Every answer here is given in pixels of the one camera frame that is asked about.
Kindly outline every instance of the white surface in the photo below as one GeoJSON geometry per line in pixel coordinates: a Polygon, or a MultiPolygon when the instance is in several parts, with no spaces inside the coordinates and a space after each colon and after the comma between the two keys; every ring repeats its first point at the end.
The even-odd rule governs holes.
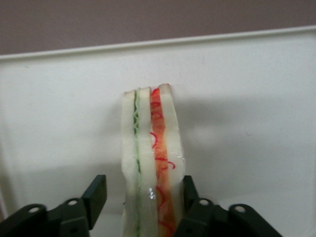
{"type": "Polygon", "coordinates": [[[7,211],[54,208],[106,174],[92,236],[118,236],[123,92],[164,82],[201,196],[251,205],[286,237],[315,236],[315,28],[2,57],[7,211]]]}

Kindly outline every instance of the green filling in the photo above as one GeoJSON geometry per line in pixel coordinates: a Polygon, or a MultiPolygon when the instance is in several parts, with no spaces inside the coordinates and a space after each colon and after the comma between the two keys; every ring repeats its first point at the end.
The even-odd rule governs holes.
{"type": "Polygon", "coordinates": [[[136,198],[136,205],[137,205],[137,214],[136,214],[136,222],[137,222],[137,229],[136,229],[136,237],[140,236],[140,183],[141,183],[141,169],[140,169],[140,161],[139,161],[139,143],[138,143],[138,134],[139,134],[139,89],[135,92],[134,96],[134,136],[135,136],[135,146],[136,146],[136,162],[137,162],[137,198],[136,198]]]}

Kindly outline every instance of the metal screw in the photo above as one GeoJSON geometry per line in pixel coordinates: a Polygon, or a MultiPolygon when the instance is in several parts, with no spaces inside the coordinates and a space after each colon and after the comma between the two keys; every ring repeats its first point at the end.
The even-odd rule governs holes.
{"type": "Polygon", "coordinates": [[[72,206],[72,205],[75,205],[75,204],[77,204],[77,200],[71,200],[70,202],[68,202],[68,205],[69,206],[72,206]]]}
{"type": "Polygon", "coordinates": [[[246,209],[242,206],[235,206],[235,210],[240,212],[240,213],[245,213],[246,209]]]}
{"type": "Polygon", "coordinates": [[[39,207],[33,207],[29,210],[30,213],[34,213],[34,212],[37,212],[40,208],[39,207]]]}
{"type": "Polygon", "coordinates": [[[207,205],[208,205],[208,201],[205,200],[205,199],[201,199],[201,200],[199,201],[199,204],[201,204],[201,205],[203,205],[203,206],[207,206],[207,205]]]}

